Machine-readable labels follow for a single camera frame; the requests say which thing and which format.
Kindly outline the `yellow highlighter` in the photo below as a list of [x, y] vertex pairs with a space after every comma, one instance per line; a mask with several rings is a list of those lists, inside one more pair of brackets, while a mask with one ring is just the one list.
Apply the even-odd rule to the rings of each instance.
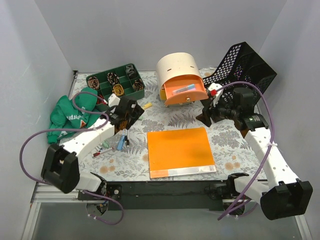
[[148, 109], [148, 108], [150, 108], [150, 107], [152, 107], [153, 105], [152, 105], [152, 103], [151, 102], [148, 102], [148, 103], [146, 103], [144, 106], [142, 106], [142, 109], [143, 110], [146, 110], [146, 109]]

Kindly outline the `blue highlighter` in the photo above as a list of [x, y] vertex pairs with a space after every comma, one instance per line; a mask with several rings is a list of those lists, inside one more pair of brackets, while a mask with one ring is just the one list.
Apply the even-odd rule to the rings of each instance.
[[194, 84], [190, 84], [190, 85], [185, 86], [184, 88], [188, 88], [188, 91], [189, 91], [189, 90], [195, 89], [196, 87]]

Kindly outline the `orange drawer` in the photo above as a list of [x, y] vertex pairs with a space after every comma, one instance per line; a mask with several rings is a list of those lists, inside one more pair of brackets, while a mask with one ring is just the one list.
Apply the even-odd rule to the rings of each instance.
[[181, 75], [164, 83], [166, 106], [208, 99], [203, 79], [197, 75]]

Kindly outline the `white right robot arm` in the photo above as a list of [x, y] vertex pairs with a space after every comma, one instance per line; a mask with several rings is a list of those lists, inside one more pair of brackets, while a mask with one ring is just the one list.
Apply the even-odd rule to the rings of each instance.
[[258, 171], [264, 171], [267, 185], [247, 173], [233, 173], [226, 180], [226, 192], [232, 199], [243, 196], [258, 203], [269, 220], [303, 215], [313, 193], [309, 181], [302, 181], [292, 171], [274, 142], [275, 131], [265, 118], [254, 110], [254, 93], [250, 88], [233, 90], [233, 104], [220, 104], [223, 87], [213, 83], [207, 89], [208, 99], [197, 120], [206, 126], [218, 120], [232, 120], [244, 140], [260, 162]]

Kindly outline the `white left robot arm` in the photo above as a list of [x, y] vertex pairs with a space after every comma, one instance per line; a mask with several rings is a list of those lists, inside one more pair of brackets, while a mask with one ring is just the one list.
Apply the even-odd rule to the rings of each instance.
[[88, 191], [95, 200], [106, 196], [106, 180], [96, 173], [80, 172], [79, 163], [103, 141], [122, 130], [129, 130], [145, 112], [131, 97], [122, 97], [115, 103], [91, 128], [62, 145], [48, 147], [41, 170], [43, 180], [65, 194], [80, 190]]

